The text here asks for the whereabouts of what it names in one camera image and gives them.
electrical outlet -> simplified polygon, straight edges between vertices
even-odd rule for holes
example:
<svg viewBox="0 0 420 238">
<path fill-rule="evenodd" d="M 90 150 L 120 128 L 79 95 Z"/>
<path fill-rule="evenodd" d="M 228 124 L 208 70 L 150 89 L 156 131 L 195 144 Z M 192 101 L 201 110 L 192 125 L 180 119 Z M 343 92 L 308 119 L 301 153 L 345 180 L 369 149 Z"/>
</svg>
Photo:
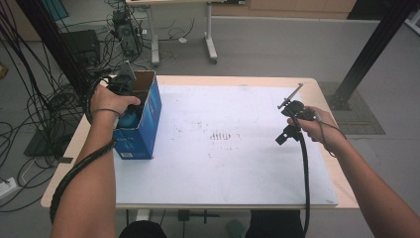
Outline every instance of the electrical outlet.
<svg viewBox="0 0 420 238">
<path fill-rule="evenodd" d="M 3 181 L 2 183 L 0 183 L 0 199 L 19 189 L 19 187 L 16 185 L 14 178 L 7 179 L 7 182 L 8 183 Z"/>
</svg>

blue box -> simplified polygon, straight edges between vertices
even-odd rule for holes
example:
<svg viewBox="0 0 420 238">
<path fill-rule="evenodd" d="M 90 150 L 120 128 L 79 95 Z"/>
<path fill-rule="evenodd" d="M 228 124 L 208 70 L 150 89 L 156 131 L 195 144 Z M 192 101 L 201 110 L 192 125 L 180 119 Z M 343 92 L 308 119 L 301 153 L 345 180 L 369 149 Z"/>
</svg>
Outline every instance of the blue box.
<svg viewBox="0 0 420 238">
<path fill-rule="evenodd" d="M 115 150 L 123 160 L 150 160 L 153 158 L 161 100 L 154 71 L 135 71 L 133 94 L 145 102 L 142 117 L 136 128 L 116 128 Z"/>
</svg>

table leg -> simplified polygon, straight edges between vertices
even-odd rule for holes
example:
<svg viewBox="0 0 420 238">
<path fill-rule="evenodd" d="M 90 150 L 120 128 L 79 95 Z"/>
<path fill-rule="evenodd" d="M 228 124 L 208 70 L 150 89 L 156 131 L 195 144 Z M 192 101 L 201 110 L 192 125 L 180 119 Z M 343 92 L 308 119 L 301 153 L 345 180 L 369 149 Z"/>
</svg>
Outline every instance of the table leg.
<svg viewBox="0 0 420 238">
<path fill-rule="evenodd" d="M 149 31 L 151 31 L 152 36 L 152 65 L 158 66 L 159 64 L 159 58 L 158 58 L 158 36 L 155 34 L 153 19 L 152 19 L 152 10 L 151 6 L 145 7 L 146 14 L 148 16 L 148 22 L 149 22 Z"/>
<path fill-rule="evenodd" d="M 414 32 L 416 32 L 418 35 L 420 35 L 420 28 L 417 26 L 417 24 L 420 22 L 420 10 L 414 15 L 414 17 L 411 20 L 405 20 L 405 24 L 407 24 L 408 27 L 413 29 Z"/>
<path fill-rule="evenodd" d="M 207 49 L 209 50 L 210 59 L 217 62 L 216 49 L 214 48 L 213 39 L 211 37 L 211 8 L 212 4 L 207 3 L 207 32 L 204 33 Z"/>
</svg>

blue object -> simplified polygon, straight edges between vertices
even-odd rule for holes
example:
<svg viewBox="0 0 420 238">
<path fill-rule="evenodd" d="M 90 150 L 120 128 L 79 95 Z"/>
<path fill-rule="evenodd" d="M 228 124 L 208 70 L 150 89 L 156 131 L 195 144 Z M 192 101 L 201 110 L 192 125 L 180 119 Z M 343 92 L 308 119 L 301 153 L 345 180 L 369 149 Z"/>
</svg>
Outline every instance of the blue object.
<svg viewBox="0 0 420 238">
<path fill-rule="evenodd" d="M 126 113 L 118 120 L 118 128 L 136 128 L 140 118 L 136 112 Z"/>
<path fill-rule="evenodd" d="M 161 111 L 161 100 L 158 91 L 158 81 L 154 71 L 136 71 L 137 80 L 141 80 L 149 90 L 145 100 L 140 122 L 136 126 L 120 127 L 114 130 L 117 139 L 115 150 L 123 160 L 150 160 L 153 158 L 155 140 L 157 137 L 158 120 Z M 124 123 L 130 124 L 132 117 Z"/>
<path fill-rule="evenodd" d="M 43 3 L 55 21 L 68 17 L 68 13 L 65 11 L 61 0 L 43 0 Z"/>
</svg>

black tool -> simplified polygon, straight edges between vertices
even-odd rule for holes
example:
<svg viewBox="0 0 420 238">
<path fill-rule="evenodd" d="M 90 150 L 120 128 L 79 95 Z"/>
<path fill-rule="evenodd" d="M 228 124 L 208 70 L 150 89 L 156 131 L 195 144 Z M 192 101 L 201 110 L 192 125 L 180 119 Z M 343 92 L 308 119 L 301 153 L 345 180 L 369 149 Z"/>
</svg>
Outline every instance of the black tool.
<svg viewBox="0 0 420 238">
<path fill-rule="evenodd" d="M 293 96 L 299 91 L 299 89 L 303 86 L 302 83 L 299 83 L 299 86 L 286 98 L 284 98 L 284 101 L 281 103 L 281 105 L 277 106 L 278 109 L 281 109 L 284 107 L 283 110 L 281 110 L 281 114 L 287 117 L 291 118 L 298 118 L 302 120 L 307 121 L 313 121 L 315 120 L 315 112 L 310 108 L 305 108 L 305 105 L 298 101 L 293 100 Z M 282 145 L 288 138 L 293 138 L 296 141 L 299 141 L 298 137 L 298 128 L 292 125 L 288 125 L 284 128 L 283 133 L 279 135 L 275 141 L 278 143 L 278 145 Z"/>
</svg>

